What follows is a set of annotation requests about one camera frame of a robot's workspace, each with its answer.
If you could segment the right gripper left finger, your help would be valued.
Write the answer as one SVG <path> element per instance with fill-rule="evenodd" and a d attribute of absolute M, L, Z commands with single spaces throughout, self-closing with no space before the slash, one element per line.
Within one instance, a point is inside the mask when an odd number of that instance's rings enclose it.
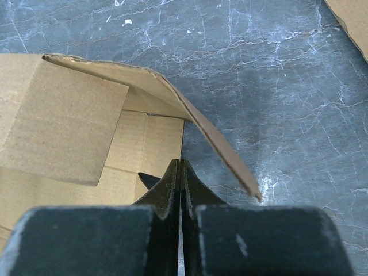
<path fill-rule="evenodd" d="M 1 255 L 2 275 L 176 275 L 180 161 L 129 206 L 28 210 Z"/>

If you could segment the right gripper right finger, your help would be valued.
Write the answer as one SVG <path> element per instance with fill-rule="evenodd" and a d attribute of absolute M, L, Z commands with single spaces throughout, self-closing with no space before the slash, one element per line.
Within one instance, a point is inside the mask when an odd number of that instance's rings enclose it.
<path fill-rule="evenodd" d="M 186 275 L 353 275 L 331 218 L 311 206 L 233 206 L 181 161 Z"/>

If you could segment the brown cardboard box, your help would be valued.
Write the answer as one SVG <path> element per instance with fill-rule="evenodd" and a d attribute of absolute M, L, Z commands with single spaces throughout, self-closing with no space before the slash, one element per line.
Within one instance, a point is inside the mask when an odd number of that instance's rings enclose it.
<path fill-rule="evenodd" d="M 221 132 L 162 74 L 60 54 L 1 55 L 1 246 L 29 209 L 129 205 L 181 157 L 193 122 L 249 195 L 259 185 Z"/>

